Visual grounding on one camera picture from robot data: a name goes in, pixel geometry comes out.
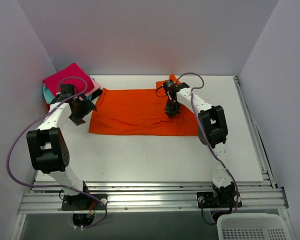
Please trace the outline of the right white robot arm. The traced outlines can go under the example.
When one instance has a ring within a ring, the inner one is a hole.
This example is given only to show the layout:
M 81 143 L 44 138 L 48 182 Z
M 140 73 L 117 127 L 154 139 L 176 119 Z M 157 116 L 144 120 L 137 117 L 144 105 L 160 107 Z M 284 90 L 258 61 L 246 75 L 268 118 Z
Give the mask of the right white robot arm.
M 198 122 L 198 137 L 210 150 L 212 167 L 213 203 L 224 206 L 239 195 L 238 185 L 227 166 L 226 141 L 228 126 L 224 109 L 212 105 L 194 94 L 186 83 L 174 83 L 171 79 L 162 84 L 167 96 L 165 113 L 173 118 L 180 113 L 181 106 L 189 109 Z

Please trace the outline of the orange t-shirt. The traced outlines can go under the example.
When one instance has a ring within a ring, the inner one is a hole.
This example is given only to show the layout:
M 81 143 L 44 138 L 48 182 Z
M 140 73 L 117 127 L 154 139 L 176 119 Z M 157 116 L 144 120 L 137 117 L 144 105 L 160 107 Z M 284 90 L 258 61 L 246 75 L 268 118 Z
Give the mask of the orange t-shirt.
M 198 123 L 194 114 L 185 106 L 180 113 L 168 117 L 165 113 L 167 99 L 162 85 L 165 79 L 157 80 L 151 88 L 108 89 L 95 103 L 89 133 L 118 136 L 197 136 Z

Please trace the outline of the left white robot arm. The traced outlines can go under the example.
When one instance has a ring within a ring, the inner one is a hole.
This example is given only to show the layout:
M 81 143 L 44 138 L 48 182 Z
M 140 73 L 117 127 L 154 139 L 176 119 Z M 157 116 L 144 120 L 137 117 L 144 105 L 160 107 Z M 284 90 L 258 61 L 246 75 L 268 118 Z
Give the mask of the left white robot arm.
M 73 84 L 61 84 L 41 125 L 26 134 L 33 168 L 64 186 L 65 197 L 73 198 L 73 204 L 80 210 L 90 206 L 91 197 L 85 182 L 69 166 L 70 152 L 62 128 L 67 120 L 76 126 L 84 124 L 84 117 L 95 110 L 96 106 L 85 94 L 76 93 Z

